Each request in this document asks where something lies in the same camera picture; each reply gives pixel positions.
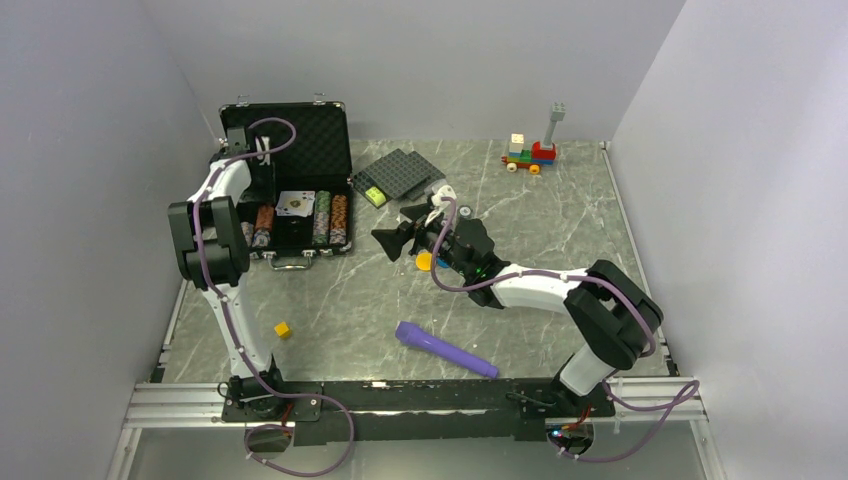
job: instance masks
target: gray marble surface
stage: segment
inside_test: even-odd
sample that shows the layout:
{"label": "gray marble surface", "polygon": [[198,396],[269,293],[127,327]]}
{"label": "gray marble surface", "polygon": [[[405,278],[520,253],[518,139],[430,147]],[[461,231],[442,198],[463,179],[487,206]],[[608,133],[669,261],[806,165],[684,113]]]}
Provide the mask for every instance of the gray marble surface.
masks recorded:
{"label": "gray marble surface", "polygon": [[[504,141],[353,141],[353,170],[395,148],[417,150],[440,168],[460,204],[484,220],[495,251],[526,267],[572,269],[605,258],[641,284],[609,172],[597,142],[559,145],[554,166],[539,175],[509,173]],[[394,228],[398,208],[375,209],[356,195],[354,250],[318,258],[306,272],[272,272],[260,261],[247,274],[263,339],[289,380],[477,378],[394,338],[401,320],[489,360],[502,377],[551,376],[584,341],[567,315],[533,309],[481,308],[467,295],[437,288],[414,258],[390,262],[370,236]],[[443,281],[459,275],[442,269]],[[293,335],[281,340],[274,325]],[[179,313],[165,382],[213,382],[229,376],[224,341],[212,309],[193,287]],[[656,354],[624,375],[668,375]]]}

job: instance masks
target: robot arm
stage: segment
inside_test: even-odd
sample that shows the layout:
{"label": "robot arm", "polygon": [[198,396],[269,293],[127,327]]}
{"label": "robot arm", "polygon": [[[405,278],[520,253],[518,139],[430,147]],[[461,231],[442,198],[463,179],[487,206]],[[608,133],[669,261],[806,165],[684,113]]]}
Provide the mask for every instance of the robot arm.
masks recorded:
{"label": "robot arm", "polygon": [[[430,188],[434,193],[427,204],[401,209],[409,221],[395,230],[372,230],[392,261],[400,257],[409,240],[413,240],[410,255],[424,250],[434,252],[438,246],[438,258],[465,280],[462,287],[447,287],[436,278],[433,269],[431,274],[440,287],[467,292],[475,303],[485,307],[568,312],[587,343],[555,378],[568,390],[569,403],[579,403],[580,397],[588,395],[615,370],[633,367],[650,342],[639,321],[653,333],[662,321],[662,311],[618,267],[598,260],[586,269],[556,271],[528,269],[501,260],[495,255],[494,241],[481,220],[460,219],[456,225],[448,225],[453,218],[446,218],[445,210],[455,206],[455,195],[444,195],[449,186],[442,183]],[[640,318],[613,293],[626,297]],[[611,300],[613,306],[608,308]]]}
{"label": "robot arm", "polygon": [[235,210],[241,194],[250,186],[250,172],[245,160],[216,158],[210,162],[209,175],[200,189],[187,201],[174,203],[168,208],[168,219],[180,273],[194,282],[215,312],[227,345],[233,376],[246,379],[251,378],[252,374],[236,351],[217,293],[209,288],[203,278],[195,243],[198,232],[194,232],[193,228],[193,206],[205,192],[206,198],[199,208],[200,223],[202,228],[213,227],[216,237],[203,240],[210,276],[218,290],[231,300],[229,313],[233,326],[239,340],[250,352],[254,367],[260,372],[267,372],[272,365],[271,350],[261,340],[253,309],[247,299],[247,277],[242,274],[250,267],[249,254]]}

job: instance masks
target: open briefcase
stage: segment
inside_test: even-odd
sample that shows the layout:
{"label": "open briefcase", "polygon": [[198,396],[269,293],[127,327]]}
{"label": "open briefcase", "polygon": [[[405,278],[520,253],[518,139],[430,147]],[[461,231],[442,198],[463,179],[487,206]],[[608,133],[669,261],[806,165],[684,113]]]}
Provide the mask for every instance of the open briefcase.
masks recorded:
{"label": "open briefcase", "polygon": [[[316,195],[329,192],[333,228],[344,226],[342,243],[338,236],[329,241],[316,237],[313,227],[318,213],[317,199],[315,210],[305,217],[282,216],[275,211],[267,246],[253,246],[249,242],[251,254],[266,258],[274,270],[305,270],[312,265],[314,256],[349,253],[353,247],[353,187],[345,105],[318,100],[313,103],[242,102],[225,105],[219,113],[224,131],[234,128],[243,131],[253,122],[268,117],[288,120],[296,130],[295,141],[288,148],[248,160],[251,184],[236,207],[243,230],[245,223],[258,227],[260,207],[278,206],[281,192],[294,191],[315,192]],[[291,138],[291,131],[281,123],[268,122],[251,129],[248,135],[246,141],[251,150],[258,152],[284,144]],[[292,257],[304,257],[305,262],[285,260]]]}

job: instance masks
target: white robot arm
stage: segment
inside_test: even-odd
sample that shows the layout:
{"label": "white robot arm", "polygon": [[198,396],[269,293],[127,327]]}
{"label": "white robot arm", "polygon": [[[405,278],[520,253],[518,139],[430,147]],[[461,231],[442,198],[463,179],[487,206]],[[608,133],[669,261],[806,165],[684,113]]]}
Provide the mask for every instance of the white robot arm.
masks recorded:
{"label": "white robot arm", "polygon": [[[511,264],[494,253],[494,241],[479,219],[456,218],[456,195],[445,182],[431,186],[428,203],[401,208],[409,219],[394,230],[372,230],[386,254],[397,260],[413,240],[410,254],[433,253],[430,274],[442,289],[468,293],[480,306],[527,307],[568,313],[586,340],[557,373],[570,403],[579,403],[616,370],[632,368],[640,356],[654,352],[653,332],[662,311],[620,269],[598,260],[589,268],[557,271]],[[461,274],[462,287],[437,277],[441,260]],[[610,309],[604,302],[615,300]]]}

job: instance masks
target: gray lego baseplate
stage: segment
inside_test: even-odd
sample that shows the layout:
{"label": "gray lego baseplate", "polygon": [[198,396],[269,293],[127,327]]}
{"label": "gray lego baseplate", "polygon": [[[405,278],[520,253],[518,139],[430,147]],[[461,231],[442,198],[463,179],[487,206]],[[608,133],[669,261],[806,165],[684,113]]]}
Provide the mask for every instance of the gray lego baseplate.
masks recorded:
{"label": "gray lego baseplate", "polygon": [[409,200],[415,200],[416,198],[424,195],[424,189],[427,188],[428,185],[439,180],[440,178],[445,178],[445,174],[442,173],[441,170],[436,168],[432,163],[427,161],[426,158],[422,157],[420,153],[413,151],[408,157],[408,162],[411,166],[410,168],[414,168],[416,171],[421,171],[423,174],[427,176],[427,178],[416,185],[412,190],[406,193],[405,198]]}
{"label": "gray lego baseplate", "polygon": [[409,161],[402,150],[396,149],[365,167],[353,177],[353,187],[359,193],[376,186],[387,200],[402,197],[428,178],[429,171],[421,161]]}

